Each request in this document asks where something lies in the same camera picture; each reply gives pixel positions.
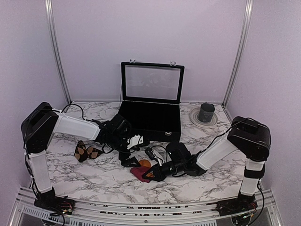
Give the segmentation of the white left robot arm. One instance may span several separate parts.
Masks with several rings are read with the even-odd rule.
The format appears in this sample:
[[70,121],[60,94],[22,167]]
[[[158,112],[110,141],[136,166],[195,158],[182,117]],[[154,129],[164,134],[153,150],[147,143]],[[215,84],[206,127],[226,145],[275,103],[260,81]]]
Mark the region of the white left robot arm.
[[140,163],[131,157],[131,149],[143,143],[140,135],[130,136],[131,124],[120,114],[110,121],[100,122],[92,119],[74,118],[62,110],[52,108],[48,102],[42,102],[22,122],[21,132],[25,149],[26,167],[33,178],[34,205],[48,210],[72,208],[75,201],[60,198],[50,182],[46,150],[55,133],[62,133],[107,145],[119,152],[119,160],[124,167],[139,167]]

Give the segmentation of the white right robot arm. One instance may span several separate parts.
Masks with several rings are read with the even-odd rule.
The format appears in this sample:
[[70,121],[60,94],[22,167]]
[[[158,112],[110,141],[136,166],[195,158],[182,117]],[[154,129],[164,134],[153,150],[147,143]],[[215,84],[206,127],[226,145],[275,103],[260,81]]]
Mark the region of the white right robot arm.
[[217,202],[220,215],[234,214],[257,208],[255,191],[265,173],[265,162],[271,147],[270,129],[251,118],[237,116],[223,134],[197,154],[191,154],[184,143],[174,141],[166,146],[170,161],[152,166],[142,178],[157,182],[168,176],[201,176],[232,152],[239,150],[247,158],[238,196]]

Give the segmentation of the maroon striped sock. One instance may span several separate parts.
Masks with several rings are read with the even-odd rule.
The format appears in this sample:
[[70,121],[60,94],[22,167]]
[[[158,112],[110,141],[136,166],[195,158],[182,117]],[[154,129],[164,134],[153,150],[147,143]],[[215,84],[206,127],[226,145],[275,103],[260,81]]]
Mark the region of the maroon striped sock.
[[149,179],[144,179],[143,174],[151,168],[151,162],[148,160],[140,160],[140,167],[132,167],[130,172],[140,181],[149,183]]

